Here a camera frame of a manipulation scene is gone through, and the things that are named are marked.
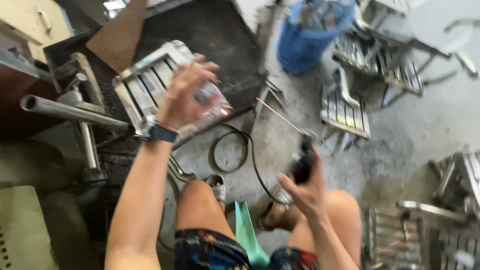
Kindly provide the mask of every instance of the workbench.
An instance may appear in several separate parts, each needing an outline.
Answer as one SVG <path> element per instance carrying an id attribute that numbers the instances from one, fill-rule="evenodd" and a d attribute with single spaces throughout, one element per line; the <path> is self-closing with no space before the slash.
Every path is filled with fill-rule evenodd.
<path id="1" fill-rule="evenodd" d="M 57 68 L 70 61 L 73 53 L 84 54 L 96 76 L 111 117 L 130 122 L 112 86 L 112 79 L 118 74 L 85 46 L 97 30 L 46 47 L 49 68 L 55 79 Z M 220 66 L 217 72 L 218 86 L 234 109 L 224 120 L 253 108 L 255 98 L 264 85 L 265 77 L 258 73 L 262 57 L 255 35 L 244 23 L 234 3 L 227 0 L 195 0 L 146 18 L 133 63 L 171 40 L 184 42 L 192 52 L 203 54 L 208 61 Z M 61 91 L 69 81 L 56 81 L 57 90 Z"/>

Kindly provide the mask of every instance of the green object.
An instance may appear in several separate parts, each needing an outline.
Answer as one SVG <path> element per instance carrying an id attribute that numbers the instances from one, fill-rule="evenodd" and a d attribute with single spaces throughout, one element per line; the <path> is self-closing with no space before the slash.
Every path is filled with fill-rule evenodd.
<path id="1" fill-rule="evenodd" d="M 255 237 L 252 220 L 246 202 L 239 204 L 235 201 L 235 216 L 237 226 L 235 237 L 247 251 L 248 260 L 253 270 L 263 270 L 270 263 L 270 257 L 265 253 Z"/>

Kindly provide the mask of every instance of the hand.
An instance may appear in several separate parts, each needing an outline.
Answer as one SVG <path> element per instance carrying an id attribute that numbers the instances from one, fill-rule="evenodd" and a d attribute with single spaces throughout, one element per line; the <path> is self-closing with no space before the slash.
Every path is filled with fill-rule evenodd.
<path id="1" fill-rule="evenodd" d="M 315 152 L 315 164 L 310 172 L 309 179 L 303 184 L 295 184 L 286 175 L 281 174 L 278 181 L 290 195 L 299 210 L 309 221 L 326 218 L 325 187 L 324 187 L 324 160 L 317 149 Z"/>
<path id="2" fill-rule="evenodd" d="M 206 104 L 200 105 L 195 99 L 195 91 L 207 81 L 216 84 L 214 71 L 219 66 L 212 62 L 204 62 L 205 56 L 196 54 L 190 65 L 180 65 L 173 74 L 172 84 L 159 105 L 158 123 L 172 131 L 198 119 L 218 100 L 218 96 L 211 97 Z"/>

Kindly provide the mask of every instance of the colorful shorts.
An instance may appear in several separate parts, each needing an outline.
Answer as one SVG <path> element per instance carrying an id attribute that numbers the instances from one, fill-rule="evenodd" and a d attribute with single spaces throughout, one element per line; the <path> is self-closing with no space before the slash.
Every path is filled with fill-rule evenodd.
<path id="1" fill-rule="evenodd" d="M 204 229 L 175 233 L 175 270 L 246 270 L 250 269 L 247 252 L 235 240 Z M 316 270 L 317 256 L 283 247 L 270 257 L 268 270 Z"/>

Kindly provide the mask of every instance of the left hand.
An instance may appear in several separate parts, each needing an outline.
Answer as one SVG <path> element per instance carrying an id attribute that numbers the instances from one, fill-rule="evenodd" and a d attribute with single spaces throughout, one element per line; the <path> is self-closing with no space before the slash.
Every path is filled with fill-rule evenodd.
<path id="1" fill-rule="evenodd" d="M 181 127 L 199 120 L 218 100 L 219 96 L 213 96 L 205 105 L 195 101 L 194 94 L 199 87 L 207 81 L 216 84 L 213 72 L 219 66 L 204 61 L 205 56 L 196 54 L 190 65 L 178 66 L 158 108 L 157 121 L 161 126 L 177 132 Z"/>

